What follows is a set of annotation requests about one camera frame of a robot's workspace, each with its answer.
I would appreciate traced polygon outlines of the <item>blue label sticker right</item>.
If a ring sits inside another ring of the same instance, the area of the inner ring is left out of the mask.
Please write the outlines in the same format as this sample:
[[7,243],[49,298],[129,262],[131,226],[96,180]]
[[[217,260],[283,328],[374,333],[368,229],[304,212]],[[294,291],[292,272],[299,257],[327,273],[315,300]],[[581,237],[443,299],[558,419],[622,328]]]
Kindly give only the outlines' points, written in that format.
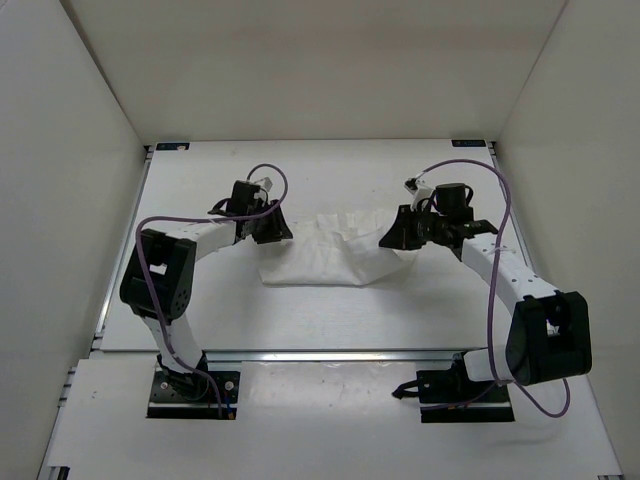
[[452,139],[454,148],[485,148],[486,142],[482,139]]

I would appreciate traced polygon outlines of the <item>white pleated skirt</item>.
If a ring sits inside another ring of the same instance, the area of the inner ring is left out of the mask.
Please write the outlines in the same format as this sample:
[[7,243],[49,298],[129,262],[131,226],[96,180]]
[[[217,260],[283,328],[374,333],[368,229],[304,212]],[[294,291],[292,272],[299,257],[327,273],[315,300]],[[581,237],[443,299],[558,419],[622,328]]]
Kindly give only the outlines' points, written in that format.
[[258,247],[258,273],[270,286],[362,287],[403,272],[413,251],[379,246],[395,213],[389,209],[339,211],[294,222],[291,240]]

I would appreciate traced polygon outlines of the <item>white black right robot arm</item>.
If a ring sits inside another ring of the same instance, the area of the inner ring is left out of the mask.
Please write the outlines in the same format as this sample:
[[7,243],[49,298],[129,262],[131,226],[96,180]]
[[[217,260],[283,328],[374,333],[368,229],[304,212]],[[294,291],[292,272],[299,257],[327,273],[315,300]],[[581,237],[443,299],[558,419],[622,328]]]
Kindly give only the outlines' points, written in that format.
[[470,186],[430,188],[409,179],[405,187],[413,199],[399,206],[380,247],[413,251],[433,243],[448,248],[494,288],[493,299],[511,316],[505,344],[462,355],[463,366],[448,376],[452,395],[471,400],[490,380],[528,386],[589,373],[592,350],[585,298],[539,277],[499,240],[494,225],[475,218]]

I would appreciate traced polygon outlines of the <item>blue label sticker left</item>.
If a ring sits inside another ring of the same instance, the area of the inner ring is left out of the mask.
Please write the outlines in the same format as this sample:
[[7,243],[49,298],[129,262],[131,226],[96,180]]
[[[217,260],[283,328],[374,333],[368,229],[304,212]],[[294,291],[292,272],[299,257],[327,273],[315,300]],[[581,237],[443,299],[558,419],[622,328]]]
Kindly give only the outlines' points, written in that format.
[[159,142],[155,146],[156,151],[187,151],[189,142]]

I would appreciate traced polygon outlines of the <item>blue label sticker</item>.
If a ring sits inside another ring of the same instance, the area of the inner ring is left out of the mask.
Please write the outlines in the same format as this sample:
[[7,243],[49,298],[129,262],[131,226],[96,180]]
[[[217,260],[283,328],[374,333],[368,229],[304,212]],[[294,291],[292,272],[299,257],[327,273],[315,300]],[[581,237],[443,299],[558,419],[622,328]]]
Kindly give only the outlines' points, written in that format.
[[454,148],[485,148],[486,142],[482,139],[452,139]]
[[189,142],[159,142],[155,146],[156,151],[187,151]]

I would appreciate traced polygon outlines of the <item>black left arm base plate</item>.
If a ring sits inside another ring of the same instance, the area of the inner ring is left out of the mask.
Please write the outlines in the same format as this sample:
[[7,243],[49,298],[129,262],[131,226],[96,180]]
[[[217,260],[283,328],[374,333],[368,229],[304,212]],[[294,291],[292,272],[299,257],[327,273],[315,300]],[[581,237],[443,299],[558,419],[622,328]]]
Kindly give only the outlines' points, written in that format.
[[159,361],[154,365],[147,413],[150,419],[221,420],[231,421],[238,416],[241,372],[238,370],[209,370],[208,379],[192,372],[175,373]]

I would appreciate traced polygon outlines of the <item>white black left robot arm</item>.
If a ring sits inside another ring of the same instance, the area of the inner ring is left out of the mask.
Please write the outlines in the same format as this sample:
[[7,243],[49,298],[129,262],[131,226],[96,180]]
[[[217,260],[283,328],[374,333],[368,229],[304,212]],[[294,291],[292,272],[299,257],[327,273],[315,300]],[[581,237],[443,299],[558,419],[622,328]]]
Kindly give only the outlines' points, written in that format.
[[231,196],[218,202],[204,219],[175,218],[182,226],[169,232],[147,225],[170,222],[156,216],[136,228],[135,246],[120,286],[120,299],[143,319],[159,349],[159,363],[174,385],[188,398],[208,389],[209,373],[201,365],[197,345],[186,318],[195,265],[221,249],[251,238],[257,244],[290,240],[279,199],[270,199],[272,182],[239,180]]

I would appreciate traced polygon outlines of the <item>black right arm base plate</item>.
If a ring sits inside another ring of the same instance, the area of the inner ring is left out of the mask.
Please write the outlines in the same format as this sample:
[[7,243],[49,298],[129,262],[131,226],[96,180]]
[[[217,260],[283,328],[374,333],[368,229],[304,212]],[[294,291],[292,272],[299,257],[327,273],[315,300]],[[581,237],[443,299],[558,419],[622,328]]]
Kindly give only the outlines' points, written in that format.
[[392,396],[417,398],[423,424],[511,423],[515,415],[506,386],[494,381],[473,382],[464,368],[419,370],[400,384]]

